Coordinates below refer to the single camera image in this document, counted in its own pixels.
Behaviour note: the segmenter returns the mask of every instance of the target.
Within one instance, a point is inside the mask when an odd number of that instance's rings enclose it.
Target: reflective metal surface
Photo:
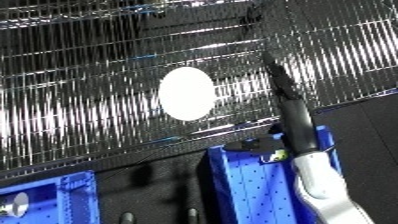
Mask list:
[[[390,0],[2,0],[0,170],[262,126],[278,116],[263,50],[313,109],[397,88],[397,15]],[[180,66],[216,83],[200,121],[159,105]]]

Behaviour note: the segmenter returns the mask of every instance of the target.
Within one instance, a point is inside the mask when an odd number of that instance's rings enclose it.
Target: blue pegboard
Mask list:
[[[94,173],[80,172],[0,189],[0,195],[25,192],[29,208],[21,218],[0,217],[0,224],[99,224]]]
[[[317,127],[322,149],[334,145],[326,126]],[[279,140],[281,135],[274,135]],[[224,224],[309,224],[315,217],[297,199],[291,160],[263,163],[260,155],[227,152],[223,146],[208,150]],[[341,172],[335,150],[332,165]]]

